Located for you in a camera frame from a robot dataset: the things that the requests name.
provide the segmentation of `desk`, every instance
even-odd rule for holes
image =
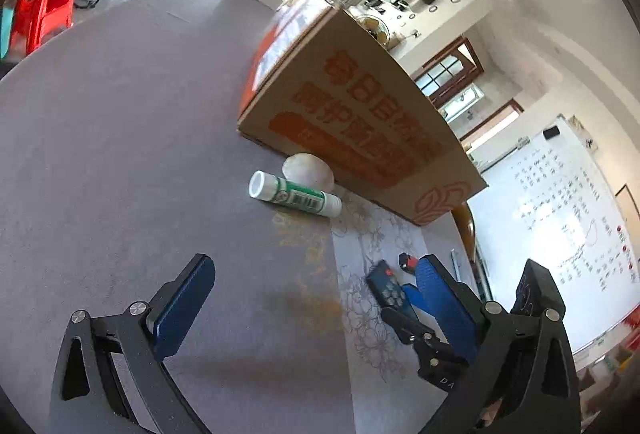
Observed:
[[[71,313],[149,299],[196,252],[216,286],[166,365],[212,431],[415,434],[443,400],[362,286],[372,261],[424,254],[420,229],[349,194],[332,222],[246,195],[282,164],[236,132],[272,17],[256,0],[132,0],[0,82],[0,382],[36,432]]]

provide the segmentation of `red plastic chair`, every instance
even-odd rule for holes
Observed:
[[[42,38],[61,26],[70,28],[74,0],[18,0],[15,7],[11,44],[18,35],[26,37],[26,54],[42,45]]]

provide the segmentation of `teal object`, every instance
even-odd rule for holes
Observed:
[[[3,7],[0,12],[0,60],[9,52],[9,43],[11,41],[11,26],[14,22],[14,10],[12,8]]]

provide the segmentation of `whiteboard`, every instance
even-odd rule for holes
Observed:
[[[609,185],[564,120],[482,174],[468,203],[494,299],[511,309],[527,258],[547,267],[575,353],[640,302],[632,244]]]

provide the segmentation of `glue stick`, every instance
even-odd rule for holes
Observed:
[[[342,200],[338,196],[309,189],[261,170],[251,176],[249,196],[328,218],[337,218],[342,210]]]

